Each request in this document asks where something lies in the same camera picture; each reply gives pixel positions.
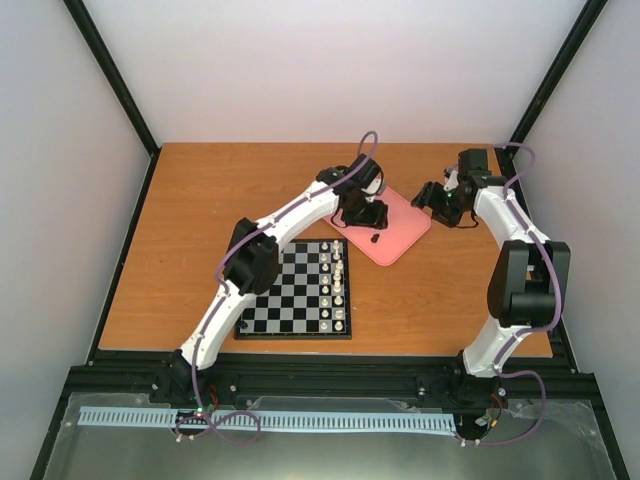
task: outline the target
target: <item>orange wooden surface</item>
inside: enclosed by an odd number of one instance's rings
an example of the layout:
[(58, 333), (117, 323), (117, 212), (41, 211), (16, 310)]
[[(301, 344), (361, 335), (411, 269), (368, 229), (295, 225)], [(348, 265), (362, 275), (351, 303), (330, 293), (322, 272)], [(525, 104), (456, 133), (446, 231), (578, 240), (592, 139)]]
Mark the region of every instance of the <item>orange wooden surface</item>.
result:
[[(407, 199), (442, 180), (462, 144), (383, 144), (375, 159)], [(101, 349), (173, 350), (191, 334), (217, 284), (213, 273), (236, 222), (290, 201), (323, 168), (349, 164), (352, 144), (165, 144), (140, 217)], [(498, 171), (495, 159), (491, 168)], [(319, 221), (300, 238), (332, 238)], [(380, 267), (349, 249), (351, 340), (234, 340), (226, 352), (455, 355), (487, 318), (498, 254), (488, 229), (434, 223), (396, 263)], [(545, 335), (519, 355), (550, 356)]]

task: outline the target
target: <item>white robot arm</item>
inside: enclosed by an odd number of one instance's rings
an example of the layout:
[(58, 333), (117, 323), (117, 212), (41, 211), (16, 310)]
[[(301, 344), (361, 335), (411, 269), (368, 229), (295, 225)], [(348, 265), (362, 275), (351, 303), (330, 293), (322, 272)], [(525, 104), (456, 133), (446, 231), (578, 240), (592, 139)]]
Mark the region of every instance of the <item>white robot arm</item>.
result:
[(538, 230), (504, 177), (491, 175), (486, 149), (461, 152), (457, 168), (446, 169), (445, 175), (444, 185), (426, 183), (412, 204), (430, 207), (433, 219), (449, 227), (472, 212), (501, 249), (487, 292), (489, 318), (462, 352), (465, 374), (492, 378), (528, 335), (557, 324), (570, 251)]
[[(268, 234), (274, 238), (275, 243), (279, 245), (281, 250), (311, 224), (336, 212), (340, 198), (333, 191), (325, 191), (313, 198), (310, 195), (326, 186), (325, 183), (313, 182), (304, 193), (280, 210), (268, 217), (257, 220), (258, 228), (272, 225), (268, 229)], [(282, 220), (274, 220), (279, 214), (291, 208), (292, 205), (295, 205), (300, 200), (304, 201), (300, 207), (293, 208)], [(255, 293), (250, 292), (241, 294), (240, 289), (232, 282), (228, 282), (227, 285), (228, 292), (224, 286), (220, 286), (198, 327), (181, 347), (182, 355), (191, 363), (196, 342), (201, 339), (198, 347), (200, 352), (196, 355), (196, 366), (199, 370), (213, 365), (222, 342), (233, 328), (242, 311), (251, 305), (257, 296)]]
[(183, 360), (198, 370), (214, 364), (242, 311), (276, 280), (278, 253), (311, 224), (341, 210), (346, 225), (386, 228), (388, 207), (375, 198), (384, 186), (380, 167), (361, 154), (350, 167), (320, 172), (303, 193), (271, 215), (238, 222), (221, 262), (225, 280), (198, 327), (182, 344)]

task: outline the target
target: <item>pink plate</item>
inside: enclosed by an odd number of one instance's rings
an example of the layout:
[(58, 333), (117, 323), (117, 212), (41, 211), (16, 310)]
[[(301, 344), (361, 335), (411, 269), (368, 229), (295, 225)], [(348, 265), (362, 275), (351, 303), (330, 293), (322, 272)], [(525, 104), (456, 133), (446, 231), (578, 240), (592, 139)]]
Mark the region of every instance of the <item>pink plate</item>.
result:
[[(400, 255), (406, 252), (411, 245), (416, 243), (429, 228), (431, 219), (420, 209), (412, 207), (400, 194), (389, 187), (379, 197), (389, 205), (389, 227), (385, 230), (373, 230), (364, 227), (336, 228), (351, 243), (362, 250), (371, 260), (378, 265), (386, 267), (395, 262)], [(340, 224), (340, 213), (336, 215), (335, 222)], [(371, 237), (380, 234), (378, 241), (373, 243)]]

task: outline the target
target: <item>purple cable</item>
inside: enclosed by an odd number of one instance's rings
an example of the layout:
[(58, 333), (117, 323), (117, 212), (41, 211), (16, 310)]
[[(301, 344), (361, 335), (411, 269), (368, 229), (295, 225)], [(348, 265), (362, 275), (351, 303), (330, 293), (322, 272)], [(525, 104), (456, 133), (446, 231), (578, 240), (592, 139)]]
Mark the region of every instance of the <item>purple cable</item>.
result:
[[(227, 420), (229, 420), (230, 418), (233, 417), (239, 417), (239, 416), (247, 416), (250, 417), (255, 423), (256, 423), (256, 433), (253, 437), (251, 437), (249, 440), (234, 440), (232, 438), (227, 437), (226, 435), (223, 435), (220, 430), (218, 430), (218, 427), (223, 424), (224, 422), (226, 422)], [(215, 422), (211, 422), (211, 417), (207, 416), (207, 415), (191, 415), (190, 417), (185, 417), (182, 420), (180, 420), (178, 423), (176, 423), (175, 426), (175, 430), (173, 430), (173, 433), (176, 435), (176, 437), (180, 437), (180, 435), (182, 435), (180, 433), (180, 427), (188, 422), (189, 420), (194, 420), (194, 419), (198, 419), (198, 420), (202, 420), (204, 419), (207, 424), (209, 425), (209, 428), (207, 428), (206, 430), (203, 430), (202, 432), (199, 432), (195, 435), (193, 435), (193, 439), (195, 440), (196, 438), (200, 438), (203, 435), (206, 435), (207, 433), (211, 433), (212, 431), (216, 433), (216, 435), (218, 435), (220, 438), (222, 438), (225, 442), (231, 443), (232, 445), (249, 445), (250, 443), (255, 442), (258, 437), (260, 436), (260, 433), (262, 431), (261, 427), (260, 427), (260, 419), (253, 414), (252, 412), (232, 412), (229, 413), (228, 415), (224, 415), (223, 417), (220, 417), (218, 420), (216, 420)]]
[(504, 188), (502, 189), (502, 193), (504, 194), (504, 198), (507, 198), (507, 192), (509, 191), (509, 187), (511, 187), (511, 185), (513, 185), (518, 180), (520, 180), (522, 177), (524, 177), (533, 168), (533, 165), (536, 163), (536, 152), (533, 151), (533, 148), (528, 147), (528, 146), (526, 146), (526, 145), (524, 145), (522, 143), (518, 143), (518, 142), (498, 143), (496, 145), (492, 145), (490, 148), (504, 148), (504, 147), (522, 148), (523, 150), (526, 150), (529, 153), (529, 155), (531, 156), (531, 159), (529, 160), (529, 163), (527, 164), (527, 166), (524, 167), (522, 169), (522, 171), (516, 173), (512, 178), (507, 180), (507, 183), (504, 184)]
[[(335, 182), (331, 183), (330, 185), (327, 185), (326, 187), (322, 187), (320, 190), (312, 192), (311, 195), (310, 195), (310, 198), (315, 198), (318, 195), (320, 195), (320, 194), (322, 194), (322, 193), (324, 193), (324, 192), (326, 192), (328, 190), (331, 190), (331, 189), (337, 187), (338, 185), (341, 185), (342, 183), (346, 182), (351, 177), (353, 177), (356, 173), (358, 173), (365, 166), (365, 164), (371, 159), (371, 157), (375, 153), (376, 149), (378, 148), (378, 134), (374, 130), (368, 131), (367, 133), (364, 134), (364, 136), (362, 137), (362, 139), (360, 140), (360, 143), (358, 145), (358, 153), (357, 153), (357, 155), (360, 156), (360, 154), (362, 153), (362, 147), (364, 145), (364, 142), (370, 135), (373, 135), (373, 144), (372, 144), (371, 149), (369, 150), (369, 152), (366, 154), (365, 159), (362, 162), (360, 162), (359, 165), (357, 165), (351, 172), (349, 172), (344, 177), (336, 180)], [(274, 222), (280, 221), (287, 214), (289, 214), (290, 212), (292, 212), (293, 210), (295, 210), (300, 205), (302, 205), (303, 203), (306, 203), (306, 202), (308, 202), (308, 199), (303, 197), (303, 198), (299, 199), (297, 202), (292, 203), (291, 205), (289, 205), (287, 208), (285, 208), (282, 212), (280, 212), (278, 215), (276, 215), (274, 217)], [(267, 224), (263, 225), (262, 227), (258, 228), (255, 232), (250, 233), (249, 235), (244, 237), (242, 240), (240, 240), (238, 243), (236, 243), (233, 247), (231, 247), (229, 249), (229, 251), (225, 254), (225, 256), (222, 257), (222, 260), (220, 260), (220, 263), (216, 267), (215, 279), (216, 279), (216, 282), (218, 282), (224, 288), (225, 295), (229, 295), (229, 291), (230, 290), (229, 290), (229, 285), (227, 285), (226, 282), (221, 277), (222, 269), (224, 268), (224, 266), (227, 264), (229, 259), (233, 255), (235, 255), (235, 253), (238, 250), (240, 250), (240, 248), (242, 248), (244, 245), (246, 245), (252, 239), (257, 237), (261, 233), (265, 232), (266, 230), (268, 230), (272, 226), (273, 226), (273, 224), (267, 223)], [(197, 367), (196, 367), (197, 360), (198, 360), (198, 350), (200, 349), (200, 343), (202, 341), (202, 336), (204, 335), (204, 332), (207, 330), (207, 327), (209, 326), (209, 324), (211, 323), (211, 321), (215, 317), (216, 312), (218, 310), (220, 310), (220, 307), (222, 306), (222, 304), (224, 303), (226, 298), (227, 298), (226, 296), (221, 297), (220, 300), (213, 306), (213, 309), (211, 310), (211, 313), (207, 316), (207, 319), (202, 324), (202, 328), (198, 332), (200, 337), (198, 338), (198, 340), (196, 340), (196, 343), (195, 343), (195, 345), (193, 347), (193, 355), (191, 357), (191, 382), (193, 384), (193, 391), (195, 393), (196, 403), (198, 404), (198, 407), (200, 407), (202, 410), (204, 410), (204, 405), (202, 403), (202, 397), (200, 396), (200, 391), (198, 389), (198, 370), (197, 370)], [(220, 425), (220, 423), (224, 422), (228, 418), (231, 418), (233, 416), (239, 416), (239, 415), (247, 415), (247, 416), (249, 416), (250, 418), (252, 418), (256, 422), (256, 425), (257, 425), (256, 435), (254, 437), (252, 437), (249, 441), (244, 442), (244, 443), (237, 443), (235, 441), (231, 441), (231, 439), (228, 439), (227, 437), (222, 435), (220, 432), (218, 432), (218, 429), (217, 429), (217, 426)], [(244, 411), (244, 412), (234, 412), (234, 413), (231, 413), (229, 415), (225, 415), (224, 417), (221, 417), (215, 423), (213, 423), (211, 421), (211, 417), (206, 413), (203, 413), (203, 415), (201, 417), (195, 417), (195, 418), (204, 419), (207, 422), (207, 424), (209, 425), (209, 427), (206, 430), (198, 433), (197, 435), (194, 435), (193, 438), (198, 438), (198, 437), (200, 437), (202, 435), (206, 435), (207, 433), (210, 433), (210, 432), (213, 431), (220, 438), (222, 438), (223, 440), (226, 440), (226, 441), (228, 441), (230, 443), (234, 443), (234, 444), (237, 444), (237, 445), (246, 445), (248, 443), (252, 443), (252, 442), (256, 441), (258, 439), (258, 436), (260, 435), (260, 419), (256, 415), (251, 413), (251, 412), (246, 412), (246, 411)], [(178, 427), (180, 425), (181, 425), (181, 423), (179, 423), (176, 426), (176, 432), (178, 432)]]

